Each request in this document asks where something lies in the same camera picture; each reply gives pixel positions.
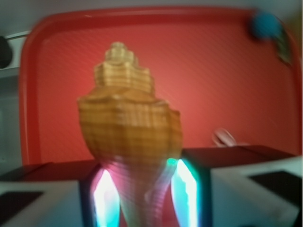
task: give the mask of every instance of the blue pom pom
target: blue pom pom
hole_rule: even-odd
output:
[[[282,25],[279,20],[270,13],[260,12],[251,21],[251,32],[259,39],[269,39],[281,34]]]

